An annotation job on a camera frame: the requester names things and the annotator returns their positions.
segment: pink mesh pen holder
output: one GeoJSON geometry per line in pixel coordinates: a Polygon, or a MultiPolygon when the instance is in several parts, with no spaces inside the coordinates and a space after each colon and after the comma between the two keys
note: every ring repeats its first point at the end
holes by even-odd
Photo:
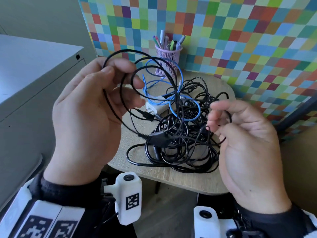
{"type": "MultiPolygon", "coordinates": [[[[175,51],[164,50],[164,49],[159,48],[156,45],[155,45],[155,48],[156,48],[156,56],[157,57],[166,58],[166,59],[172,60],[178,64],[179,54],[180,54],[180,51],[183,49],[182,46],[180,47],[179,50],[175,50],[175,51]]],[[[175,77],[172,69],[169,66],[167,66],[162,61],[158,60],[158,62],[172,76],[172,78],[175,77]]],[[[167,61],[167,62],[173,67],[174,71],[177,73],[177,66],[173,62],[169,62],[169,61],[167,61]]],[[[159,76],[165,76],[165,73],[161,69],[158,69],[158,68],[156,69],[155,74],[159,75],[159,76]]]]}

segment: fingernail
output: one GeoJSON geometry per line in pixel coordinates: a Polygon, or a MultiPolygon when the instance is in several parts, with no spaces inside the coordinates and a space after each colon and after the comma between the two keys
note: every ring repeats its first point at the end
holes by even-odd
{"type": "Polygon", "coordinates": [[[101,70],[104,73],[111,73],[114,71],[113,66],[107,66],[101,70]]]}

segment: left hand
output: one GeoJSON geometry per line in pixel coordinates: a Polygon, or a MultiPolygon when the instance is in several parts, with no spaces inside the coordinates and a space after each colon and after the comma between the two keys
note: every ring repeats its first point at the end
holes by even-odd
{"type": "MultiPolygon", "coordinates": [[[[62,185],[82,185],[95,180],[105,164],[116,154],[121,139],[121,122],[107,104],[103,89],[116,114],[122,118],[126,109],[120,99],[117,84],[125,73],[136,70],[126,59],[110,59],[101,70],[105,57],[85,66],[64,88],[53,106],[56,147],[44,172],[49,182],[62,185]]],[[[125,79],[129,84],[131,75],[125,79]]],[[[134,87],[143,88],[139,77],[134,87]]],[[[122,92],[129,109],[140,108],[145,100],[131,88],[122,92]]]]}

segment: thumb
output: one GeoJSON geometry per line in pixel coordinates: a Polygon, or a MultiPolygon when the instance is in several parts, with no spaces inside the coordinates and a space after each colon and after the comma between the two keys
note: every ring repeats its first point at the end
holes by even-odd
{"type": "Polygon", "coordinates": [[[219,127],[217,132],[227,138],[228,144],[230,146],[241,144],[242,140],[245,141],[250,138],[250,134],[248,133],[248,131],[235,123],[228,123],[226,125],[223,125],[219,127]]]}
{"type": "Polygon", "coordinates": [[[73,96],[78,99],[85,99],[87,96],[99,95],[103,89],[111,91],[115,88],[113,83],[114,68],[107,66],[99,72],[88,74],[81,83],[74,89],[73,96]]]}

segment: cable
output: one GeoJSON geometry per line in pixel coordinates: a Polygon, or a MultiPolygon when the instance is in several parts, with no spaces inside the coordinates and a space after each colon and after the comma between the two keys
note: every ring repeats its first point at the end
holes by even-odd
{"type": "MultiPolygon", "coordinates": [[[[165,60],[158,57],[151,57],[146,53],[137,50],[125,49],[114,52],[110,55],[103,64],[104,68],[108,60],[114,55],[122,52],[134,52],[144,55],[145,57],[135,61],[135,64],[147,60],[145,66],[142,66],[136,69],[131,74],[130,84],[134,91],[142,97],[147,98],[149,101],[156,100],[156,102],[162,104],[164,101],[168,101],[170,109],[168,114],[164,117],[159,117],[159,119],[151,119],[152,116],[148,116],[143,111],[139,111],[142,115],[147,118],[141,118],[129,110],[123,100],[122,96],[122,87],[125,83],[126,74],[123,76],[120,83],[120,98],[123,106],[129,112],[132,123],[133,118],[140,120],[151,120],[158,121],[156,128],[149,134],[141,134],[137,131],[134,123],[134,130],[129,128],[122,119],[115,113],[111,103],[108,99],[107,93],[104,90],[105,99],[113,112],[114,116],[120,120],[120,122],[128,128],[131,132],[137,134],[139,137],[145,139],[145,143],[136,144],[131,146],[126,152],[127,160],[134,165],[145,166],[145,167],[171,167],[174,170],[183,173],[210,173],[217,169],[219,160],[219,152],[216,151],[215,147],[220,147],[220,144],[224,142],[222,140],[220,143],[216,143],[212,139],[213,133],[209,130],[206,130],[207,116],[209,113],[209,106],[212,102],[219,100],[220,95],[226,95],[228,99],[229,96],[226,92],[219,93],[216,97],[211,96],[208,93],[208,87],[205,81],[201,77],[194,77],[191,80],[183,80],[181,73],[181,81],[178,84],[177,75],[172,66],[170,65],[170,60],[165,60]],[[155,65],[148,65],[149,62],[154,62],[155,65]],[[163,68],[163,66],[168,66],[175,78],[163,68]],[[145,87],[143,89],[144,94],[137,91],[133,85],[133,78],[140,70],[145,69],[148,73],[148,68],[158,68],[162,70],[165,74],[165,77],[168,81],[163,80],[154,80],[146,82],[143,76],[143,81],[145,87]],[[171,87],[166,89],[166,93],[162,95],[166,100],[160,100],[156,97],[152,97],[148,94],[148,89],[153,85],[156,85],[159,82],[167,82],[171,87]],[[195,97],[192,97],[192,92],[200,88],[201,92],[198,93],[195,97]],[[145,155],[149,160],[149,163],[137,163],[129,157],[129,152],[137,147],[144,147],[145,155]],[[193,154],[198,147],[204,146],[204,152],[201,154],[201,157],[194,158],[193,154]]],[[[232,122],[231,115],[227,112],[229,122],[232,122]]]]}

